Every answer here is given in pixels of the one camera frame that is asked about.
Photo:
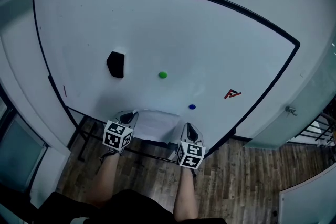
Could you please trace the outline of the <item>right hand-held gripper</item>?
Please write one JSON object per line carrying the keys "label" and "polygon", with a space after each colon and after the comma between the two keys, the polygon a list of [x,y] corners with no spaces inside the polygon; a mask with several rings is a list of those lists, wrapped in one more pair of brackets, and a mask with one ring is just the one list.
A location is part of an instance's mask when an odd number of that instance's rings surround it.
{"label": "right hand-held gripper", "polygon": [[185,168],[198,169],[205,152],[203,135],[194,125],[186,123],[176,151],[177,163]]}

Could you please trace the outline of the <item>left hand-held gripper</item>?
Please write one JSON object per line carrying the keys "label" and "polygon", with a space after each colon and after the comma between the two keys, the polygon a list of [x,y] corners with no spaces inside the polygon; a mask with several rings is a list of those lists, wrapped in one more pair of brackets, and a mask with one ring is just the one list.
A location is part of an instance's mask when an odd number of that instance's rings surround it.
{"label": "left hand-held gripper", "polygon": [[122,153],[133,137],[134,128],[138,120],[138,111],[121,111],[104,128],[103,145]]}

